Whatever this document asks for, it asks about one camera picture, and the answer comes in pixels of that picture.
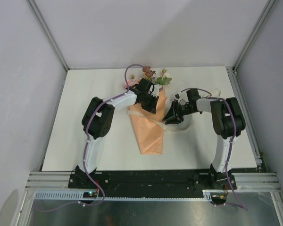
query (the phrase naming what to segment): gray floor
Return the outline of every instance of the gray floor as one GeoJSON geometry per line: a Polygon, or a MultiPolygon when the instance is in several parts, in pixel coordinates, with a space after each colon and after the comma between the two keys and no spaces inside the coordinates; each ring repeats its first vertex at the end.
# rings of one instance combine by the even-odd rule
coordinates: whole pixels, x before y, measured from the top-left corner
{"type": "MultiPolygon", "coordinates": [[[[33,208],[30,226],[279,226],[270,193],[238,194],[248,211],[209,202],[111,202],[72,204],[50,213],[33,208]]],[[[40,209],[69,201],[36,200],[40,209]]],[[[229,194],[228,202],[235,202],[229,194]]]]}

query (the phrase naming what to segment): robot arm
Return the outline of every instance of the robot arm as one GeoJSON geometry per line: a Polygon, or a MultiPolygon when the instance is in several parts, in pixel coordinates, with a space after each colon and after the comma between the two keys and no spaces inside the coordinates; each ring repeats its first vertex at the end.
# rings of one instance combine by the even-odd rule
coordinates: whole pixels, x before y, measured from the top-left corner
{"type": "MultiPolygon", "coordinates": [[[[119,98],[111,99],[105,103],[96,113],[93,118],[88,134],[90,141],[87,145],[87,152],[85,158],[81,158],[78,167],[81,171],[85,172],[83,162],[87,168],[87,173],[90,174],[96,169],[96,160],[100,149],[100,144],[103,137],[107,135],[110,130],[113,114],[115,110],[120,110],[125,107],[140,103],[141,107],[151,113],[156,113],[156,104],[158,101],[158,92],[162,87],[154,85],[152,82],[142,79],[139,84],[130,87],[129,91],[119,98]]],[[[83,117],[82,125],[86,131],[87,124],[94,113],[95,109],[103,102],[102,99],[94,97],[83,117]]]]}
{"type": "MultiPolygon", "coordinates": [[[[230,150],[230,141],[234,134],[234,125],[231,117],[228,115],[228,109],[225,104],[219,99],[201,98],[197,89],[187,91],[189,102],[180,105],[179,94],[175,96],[171,108],[164,117],[165,124],[177,124],[183,121],[183,116],[196,112],[208,112],[212,114],[214,131],[217,136],[216,155],[211,164],[211,171],[215,175],[215,180],[226,179],[225,163],[227,161],[230,150]]],[[[245,129],[245,120],[242,115],[236,98],[228,98],[226,102],[229,104],[233,113],[236,124],[236,136],[233,139],[233,147],[237,137],[241,131],[245,129]]],[[[231,170],[231,164],[228,162],[228,171],[231,170]]]]}

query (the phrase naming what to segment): white wall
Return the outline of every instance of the white wall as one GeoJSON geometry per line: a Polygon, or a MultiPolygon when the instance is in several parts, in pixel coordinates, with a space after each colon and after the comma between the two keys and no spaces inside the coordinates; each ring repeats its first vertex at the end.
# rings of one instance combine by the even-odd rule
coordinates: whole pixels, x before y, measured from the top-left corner
{"type": "Polygon", "coordinates": [[[70,68],[231,66],[267,0],[36,0],[70,68]]]}
{"type": "Polygon", "coordinates": [[[43,152],[66,72],[24,0],[0,0],[0,225],[43,152]]]}
{"type": "Polygon", "coordinates": [[[238,69],[267,165],[283,187],[283,0],[238,69]]]}

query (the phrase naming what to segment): gray wall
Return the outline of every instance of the gray wall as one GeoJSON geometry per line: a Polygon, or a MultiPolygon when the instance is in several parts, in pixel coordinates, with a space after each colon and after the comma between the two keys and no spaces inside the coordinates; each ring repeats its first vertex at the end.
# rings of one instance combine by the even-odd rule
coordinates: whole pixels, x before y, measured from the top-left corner
{"type": "Polygon", "coordinates": [[[24,0],[0,0],[0,225],[39,163],[66,72],[24,0]]]}
{"type": "Polygon", "coordinates": [[[70,68],[233,65],[267,0],[36,0],[70,68]]]}
{"type": "Polygon", "coordinates": [[[283,0],[238,68],[252,122],[271,171],[283,186],[283,0]]]}

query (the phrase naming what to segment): orange wrapping paper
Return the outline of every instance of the orange wrapping paper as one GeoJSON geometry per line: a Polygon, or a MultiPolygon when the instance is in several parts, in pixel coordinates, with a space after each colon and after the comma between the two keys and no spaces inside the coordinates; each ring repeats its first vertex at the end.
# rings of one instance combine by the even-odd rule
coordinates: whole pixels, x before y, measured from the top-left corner
{"type": "MultiPolygon", "coordinates": [[[[139,112],[154,121],[162,121],[165,115],[165,88],[159,92],[156,114],[142,109],[140,104],[129,107],[131,111],[139,112]]],[[[141,154],[162,154],[164,129],[151,120],[137,115],[130,115],[135,137],[141,154]]]]}

